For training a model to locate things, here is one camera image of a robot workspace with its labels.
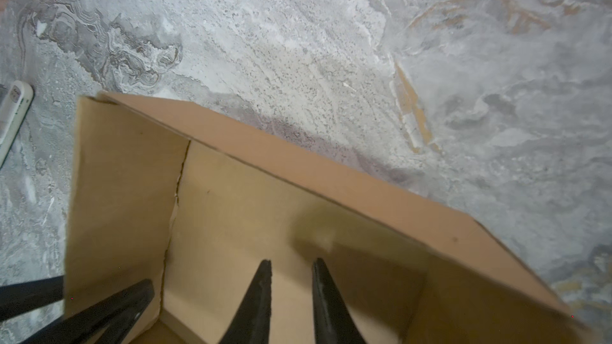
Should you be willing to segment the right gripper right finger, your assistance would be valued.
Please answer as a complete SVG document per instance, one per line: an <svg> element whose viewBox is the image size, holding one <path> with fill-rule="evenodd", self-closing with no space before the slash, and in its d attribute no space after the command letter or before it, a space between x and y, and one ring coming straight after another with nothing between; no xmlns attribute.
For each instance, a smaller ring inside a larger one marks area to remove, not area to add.
<svg viewBox="0 0 612 344"><path fill-rule="evenodd" d="M312 303L316 344L366 343L322 258L312 266Z"/></svg>

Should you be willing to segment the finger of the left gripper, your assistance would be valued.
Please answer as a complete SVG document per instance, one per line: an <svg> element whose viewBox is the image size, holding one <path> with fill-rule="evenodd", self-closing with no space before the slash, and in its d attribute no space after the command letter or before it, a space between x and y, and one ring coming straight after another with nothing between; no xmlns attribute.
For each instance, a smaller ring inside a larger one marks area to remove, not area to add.
<svg viewBox="0 0 612 344"><path fill-rule="evenodd" d="M134 328L155 296L151 280L141 280L98 304L25 340L26 343L85 343L98 332L99 343L121 343Z"/></svg>
<svg viewBox="0 0 612 344"><path fill-rule="evenodd" d="M63 276L1 286L1 321L62 300L63 293Z"/></svg>

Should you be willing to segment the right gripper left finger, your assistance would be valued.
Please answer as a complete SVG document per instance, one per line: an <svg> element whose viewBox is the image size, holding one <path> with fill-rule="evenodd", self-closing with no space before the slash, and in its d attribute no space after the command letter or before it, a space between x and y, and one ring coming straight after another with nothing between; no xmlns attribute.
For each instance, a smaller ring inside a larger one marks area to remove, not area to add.
<svg viewBox="0 0 612 344"><path fill-rule="evenodd" d="M221 344L268 344L272 314L272 263L261 261Z"/></svg>

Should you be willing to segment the brown cardboard box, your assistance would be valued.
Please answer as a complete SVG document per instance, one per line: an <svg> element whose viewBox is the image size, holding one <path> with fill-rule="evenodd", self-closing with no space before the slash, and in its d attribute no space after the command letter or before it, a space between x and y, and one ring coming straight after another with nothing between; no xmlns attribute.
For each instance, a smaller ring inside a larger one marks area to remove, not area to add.
<svg viewBox="0 0 612 344"><path fill-rule="evenodd" d="M190 102L81 97L75 125L65 315L151 280L126 342L218 342L268 260L270 342L311 343L317 259L369 343L597 340L468 214Z"/></svg>

